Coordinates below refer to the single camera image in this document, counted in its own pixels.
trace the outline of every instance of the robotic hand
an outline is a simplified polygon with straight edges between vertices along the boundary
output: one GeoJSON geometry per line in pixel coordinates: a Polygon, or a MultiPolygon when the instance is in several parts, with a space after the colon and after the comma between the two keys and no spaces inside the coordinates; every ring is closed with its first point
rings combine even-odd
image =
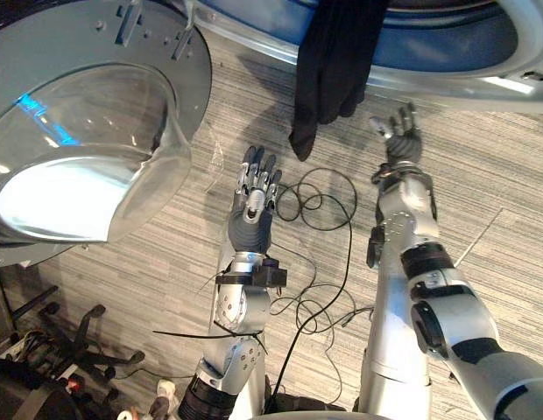
{"type": "Polygon", "coordinates": [[[251,146],[241,163],[215,278],[209,326],[215,339],[207,340],[180,404],[183,420],[249,418],[264,406],[268,290],[285,287],[287,272],[266,255],[281,171],[273,170],[274,155],[264,164],[263,157],[263,147],[251,146]]]}
{"type": "Polygon", "coordinates": [[[261,165],[263,156],[263,147],[251,146],[244,154],[236,180],[228,222],[229,240],[236,252],[265,254],[272,242],[272,215],[281,171],[273,170],[275,155],[261,165]]]}
{"type": "Polygon", "coordinates": [[[406,162],[417,164],[421,158],[421,131],[417,125],[417,112],[412,103],[402,107],[398,111],[401,124],[391,116],[389,124],[380,118],[373,116],[370,126],[381,136],[386,143],[386,158],[388,164],[393,167],[406,162]]]}

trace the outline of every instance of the black cloth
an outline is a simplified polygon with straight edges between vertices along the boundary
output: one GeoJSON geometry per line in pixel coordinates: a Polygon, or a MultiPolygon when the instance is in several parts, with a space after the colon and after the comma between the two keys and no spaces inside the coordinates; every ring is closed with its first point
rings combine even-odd
{"type": "Polygon", "coordinates": [[[364,98],[389,0],[321,0],[299,48],[295,117],[289,141],[300,161],[317,124],[353,115],[364,98]]]}

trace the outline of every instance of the robot finger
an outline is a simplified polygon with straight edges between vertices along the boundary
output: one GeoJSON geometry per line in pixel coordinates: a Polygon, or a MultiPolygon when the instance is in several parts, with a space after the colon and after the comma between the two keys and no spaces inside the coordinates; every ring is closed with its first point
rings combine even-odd
{"type": "Polygon", "coordinates": [[[278,197],[279,190],[279,181],[281,180],[280,169],[277,169],[270,180],[270,186],[268,188],[267,194],[265,195],[265,208],[268,210],[273,210],[275,208],[275,201],[278,197]]]}
{"type": "Polygon", "coordinates": [[[412,124],[411,129],[412,130],[419,130],[420,126],[419,126],[418,111],[415,108],[415,105],[413,105],[413,102],[408,102],[407,113],[410,116],[410,122],[412,124]]]}
{"type": "Polygon", "coordinates": [[[412,118],[408,115],[404,107],[400,108],[398,113],[400,114],[400,121],[402,122],[402,130],[406,132],[413,127],[412,118]]]}
{"type": "Polygon", "coordinates": [[[270,186],[270,178],[272,176],[273,166],[275,165],[275,155],[270,155],[265,161],[264,168],[260,172],[257,180],[257,187],[266,192],[270,186]]]}
{"type": "Polygon", "coordinates": [[[256,148],[254,146],[249,147],[244,153],[243,164],[250,165],[256,156],[256,148]]]}
{"type": "Polygon", "coordinates": [[[260,146],[256,150],[256,154],[254,155],[254,158],[252,159],[253,164],[257,164],[258,168],[260,167],[260,162],[262,162],[262,158],[264,157],[265,149],[264,147],[260,146]]]}
{"type": "Polygon", "coordinates": [[[396,121],[396,118],[391,116],[390,120],[388,120],[388,123],[390,124],[390,127],[392,129],[392,134],[396,136],[400,136],[400,127],[398,125],[398,122],[396,121]]]}

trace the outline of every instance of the silver robotic arm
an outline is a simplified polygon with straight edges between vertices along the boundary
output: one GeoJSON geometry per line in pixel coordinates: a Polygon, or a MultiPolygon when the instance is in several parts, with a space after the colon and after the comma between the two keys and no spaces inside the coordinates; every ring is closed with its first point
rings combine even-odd
{"type": "MultiPolygon", "coordinates": [[[[414,114],[411,105],[400,110],[401,134],[395,120],[387,126],[375,118],[371,125],[386,141],[389,161],[373,177],[379,226],[384,245],[399,244],[418,345],[448,365],[481,418],[543,419],[543,367],[500,347],[489,311],[437,241],[432,181],[417,167],[414,114]]],[[[383,252],[378,248],[370,246],[372,262],[383,252]]]]}
{"type": "Polygon", "coordinates": [[[180,418],[227,419],[258,415],[264,404],[264,327],[268,289],[285,287],[286,271],[266,256],[281,171],[275,156],[250,147],[237,178],[219,258],[209,335],[180,418]],[[236,413],[235,407],[243,408],[236,413]]]}

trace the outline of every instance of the black cable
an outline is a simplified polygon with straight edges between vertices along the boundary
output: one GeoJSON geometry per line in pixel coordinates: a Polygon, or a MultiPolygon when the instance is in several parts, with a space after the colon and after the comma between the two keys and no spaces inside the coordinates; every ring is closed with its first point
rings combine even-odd
{"type": "Polygon", "coordinates": [[[285,190],[278,196],[277,210],[278,210],[278,216],[279,216],[279,218],[281,220],[283,220],[283,221],[294,221],[295,219],[297,219],[297,217],[300,216],[301,219],[303,220],[303,222],[307,226],[309,226],[309,227],[311,227],[311,228],[313,228],[315,230],[320,230],[322,232],[328,232],[328,231],[336,230],[336,229],[341,228],[341,227],[343,227],[345,225],[348,225],[348,227],[349,227],[349,244],[348,244],[348,256],[347,256],[347,261],[346,261],[345,275],[343,277],[342,285],[340,286],[340,289],[337,291],[335,296],[324,307],[321,307],[321,309],[319,311],[317,311],[316,313],[314,313],[313,315],[308,317],[307,320],[305,320],[301,324],[301,326],[298,328],[297,332],[295,333],[295,336],[293,337],[293,341],[291,343],[291,346],[289,347],[289,351],[287,352],[286,358],[285,358],[285,360],[283,362],[283,366],[282,366],[282,368],[281,368],[281,370],[279,372],[279,377],[278,377],[278,380],[276,382],[273,393],[271,394],[271,397],[270,397],[270,399],[268,400],[268,402],[266,404],[265,411],[264,411],[265,414],[269,414],[270,408],[273,405],[273,402],[275,401],[275,399],[277,397],[277,394],[279,392],[279,386],[281,384],[281,381],[283,379],[283,375],[285,374],[285,371],[286,371],[286,368],[287,368],[287,364],[289,363],[289,360],[290,360],[291,355],[293,353],[293,349],[295,348],[295,345],[297,344],[297,340],[299,339],[299,336],[304,331],[307,324],[309,322],[311,322],[313,319],[316,319],[322,313],[326,312],[326,310],[335,303],[337,298],[340,297],[340,295],[343,293],[343,291],[345,289],[345,285],[346,285],[346,283],[348,281],[348,275],[349,275],[349,263],[351,261],[351,244],[353,242],[353,227],[351,226],[351,219],[355,215],[356,209],[357,209],[357,191],[356,191],[356,188],[355,188],[353,182],[351,182],[351,180],[347,176],[343,175],[342,173],[340,173],[340,172],[338,172],[336,170],[329,170],[327,168],[317,168],[317,169],[313,169],[313,170],[307,172],[305,175],[303,175],[300,182],[298,182],[297,184],[289,185],[289,186],[285,187],[285,190]],[[332,196],[330,194],[323,194],[314,185],[305,182],[305,179],[311,173],[317,172],[317,171],[324,171],[324,170],[332,171],[334,173],[337,173],[338,175],[345,178],[348,181],[348,183],[350,184],[350,186],[351,186],[351,188],[353,189],[353,192],[354,192],[354,208],[353,208],[351,213],[348,213],[345,206],[336,197],[334,197],[334,196],[332,196]],[[317,193],[315,195],[312,195],[309,198],[303,200],[300,197],[300,187],[301,186],[311,186],[317,193]],[[297,209],[297,213],[296,213],[296,216],[294,218],[286,218],[284,215],[281,214],[281,212],[279,210],[279,208],[280,208],[279,203],[281,201],[281,198],[284,196],[285,192],[287,192],[287,191],[292,191],[293,194],[295,195],[298,203],[299,203],[299,207],[297,209]],[[344,215],[346,217],[344,222],[342,222],[339,225],[335,225],[333,227],[317,227],[317,226],[313,225],[312,223],[310,223],[305,218],[305,210],[317,210],[317,209],[319,209],[322,206],[325,198],[333,200],[341,208],[341,210],[343,211],[343,213],[344,213],[344,215]],[[316,206],[308,206],[307,205],[308,202],[310,200],[314,200],[314,199],[320,199],[319,204],[316,205],[316,206]]]}
{"type": "Polygon", "coordinates": [[[342,174],[339,171],[336,171],[334,169],[316,168],[316,169],[313,169],[313,170],[308,171],[307,173],[305,173],[298,183],[293,184],[293,185],[281,185],[280,187],[283,188],[283,191],[281,191],[281,193],[279,194],[279,196],[278,196],[278,198],[276,200],[276,208],[277,208],[278,217],[281,220],[288,221],[288,222],[289,221],[295,221],[300,216],[300,218],[302,219],[303,223],[305,223],[305,225],[309,226],[311,229],[321,231],[321,232],[329,232],[329,231],[333,231],[333,230],[342,228],[345,225],[349,225],[349,246],[348,246],[348,260],[347,260],[347,263],[346,263],[346,272],[345,272],[345,276],[344,276],[344,281],[343,281],[342,285],[337,285],[337,284],[334,284],[334,283],[315,283],[316,275],[317,275],[317,268],[316,268],[316,264],[310,258],[302,255],[299,252],[293,251],[293,250],[291,250],[289,248],[282,247],[282,246],[278,245],[277,243],[272,244],[274,246],[277,246],[277,247],[279,247],[281,249],[284,249],[284,250],[286,250],[288,252],[291,252],[291,253],[305,259],[306,261],[308,261],[313,266],[314,274],[313,274],[313,278],[312,278],[311,282],[308,284],[308,286],[305,287],[298,295],[296,295],[294,297],[278,297],[271,303],[272,305],[274,305],[274,304],[276,304],[277,302],[280,302],[280,301],[285,301],[285,300],[290,301],[281,310],[271,313],[271,315],[279,315],[280,313],[284,312],[287,308],[289,308],[291,305],[293,305],[295,302],[297,302],[296,307],[295,307],[295,325],[297,326],[298,330],[297,330],[297,332],[295,334],[295,337],[293,338],[293,343],[292,343],[291,348],[290,348],[290,350],[289,350],[289,352],[288,352],[288,354],[286,356],[286,359],[284,361],[284,365],[283,365],[283,367],[281,369],[281,373],[279,374],[279,379],[278,379],[278,382],[276,383],[276,387],[274,389],[274,392],[273,392],[271,398],[268,400],[268,403],[266,404],[266,410],[265,410],[266,413],[269,411],[269,408],[272,406],[272,403],[273,403],[273,401],[275,400],[275,398],[277,396],[278,389],[281,386],[280,381],[281,381],[282,376],[283,376],[283,374],[284,374],[284,372],[286,370],[286,365],[287,365],[287,363],[289,361],[289,358],[291,357],[291,353],[292,353],[292,351],[294,349],[294,345],[296,343],[296,340],[298,339],[298,337],[302,333],[306,334],[306,335],[310,335],[310,334],[315,334],[315,333],[324,333],[324,332],[326,332],[328,330],[330,330],[332,332],[332,339],[330,340],[330,343],[329,343],[328,347],[325,349],[324,354],[327,357],[330,364],[332,365],[332,368],[336,372],[336,375],[338,376],[338,381],[339,381],[339,384],[340,384],[340,388],[339,388],[339,392],[338,392],[337,397],[332,402],[330,402],[330,404],[335,403],[340,398],[340,396],[342,394],[342,377],[340,375],[339,369],[337,368],[334,361],[332,360],[332,358],[328,354],[328,351],[332,348],[332,346],[335,343],[335,330],[334,330],[334,327],[336,325],[340,324],[340,323],[342,323],[342,326],[346,326],[348,324],[348,322],[350,322],[358,313],[372,311],[371,306],[367,306],[367,307],[364,307],[364,308],[357,309],[355,299],[351,296],[350,293],[348,293],[345,290],[345,284],[347,282],[347,277],[348,277],[348,273],[349,273],[349,261],[350,261],[350,257],[351,257],[351,242],[352,242],[352,235],[353,235],[352,234],[352,227],[351,227],[351,220],[353,219],[353,217],[354,217],[354,215],[356,213],[357,202],[358,202],[357,191],[356,191],[355,185],[353,184],[351,179],[349,179],[349,177],[347,177],[346,175],[344,175],[344,174],[342,174]],[[342,203],[337,198],[332,197],[331,195],[328,195],[328,194],[323,194],[321,192],[321,190],[317,186],[313,185],[310,182],[307,182],[307,178],[312,173],[318,172],[318,171],[333,172],[333,173],[337,174],[338,176],[344,178],[345,181],[349,184],[350,189],[353,191],[353,203],[352,203],[353,208],[351,209],[350,212],[345,208],[344,205],[342,205],[342,203]],[[301,198],[301,193],[300,193],[300,188],[302,186],[310,187],[315,192],[315,194],[313,196],[309,197],[308,199],[302,199],[301,198]],[[293,217],[287,217],[285,215],[285,213],[282,211],[282,208],[281,208],[281,202],[282,202],[282,199],[285,197],[286,193],[291,193],[295,197],[295,199],[297,200],[298,207],[297,207],[297,210],[296,210],[293,217]],[[317,226],[317,225],[315,225],[315,224],[313,224],[313,223],[311,223],[309,221],[308,217],[306,216],[306,211],[313,211],[313,210],[320,209],[322,207],[322,205],[324,204],[324,199],[333,200],[337,204],[337,206],[341,208],[341,210],[343,211],[343,213],[345,215],[345,219],[341,223],[336,224],[336,225],[331,226],[331,227],[323,227],[323,226],[317,226]],[[309,205],[309,203],[312,200],[316,200],[318,202],[315,203],[315,204],[313,203],[313,205],[311,206],[311,205],[309,205]],[[315,288],[315,287],[336,287],[336,288],[339,288],[339,290],[338,290],[337,294],[334,296],[334,298],[326,306],[322,307],[322,305],[319,302],[317,302],[316,300],[304,299],[303,298],[304,295],[307,292],[309,292],[312,288],[315,288]],[[349,299],[350,299],[350,301],[351,301],[351,303],[353,305],[353,311],[350,311],[350,312],[346,313],[345,315],[343,315],[342,317],[338,318],[336,321],[333,321],[332,318],[330,317],[329,313],[328,313],[328,307],[331,306],[336,301],[336,299],[338,297],[340,297],[340,295],[343,292],[345,292],[347,294],[347,296],[349,297],[349,299]],[[320,310],[318,310],[316,313],[312,312],[311,309],[308,307],[308,305],[310,305],[310,304],[316,305],[318,308],[320,308],[320,310]],[[301,314],[302,310],[306,311],[309,314],[309,317],[307,318],[306,321],[302,321],[300,319],[300,314],[301,314]],[[319,329],[319,323],[318,323],[318,317],[320,317],[320,315],[325,316],[326,319],[328,320],[327,326],[324,327],[324,328],[321,328],[321,329],[319,329]],[[311,321],[314,322],[314,325],[311,326],[311,327],[308,327],[308,324],[311,321]]]}
{"type": "Polygon", "coordinates": [[[131,373],[127,374],[126,376],[121,376],[119,378],[114,378],[115,381],[122,381],[124,379],[128,379],[130,377],[132,377],[134,374],[136,374],[137,372],[146,372],[147,374],[149,375],[153,375],[153,376],[157,376],[158,378],[161,378],[161,379],[192,379],[194,376],[191,374],[191,375],[188,375],[188,376],[167,376],[165,374],[156,374],[148,369],[145,369],[144,367],[138,367],[137,369],[135,369],[134,371],[132,371],[131,373]]]}

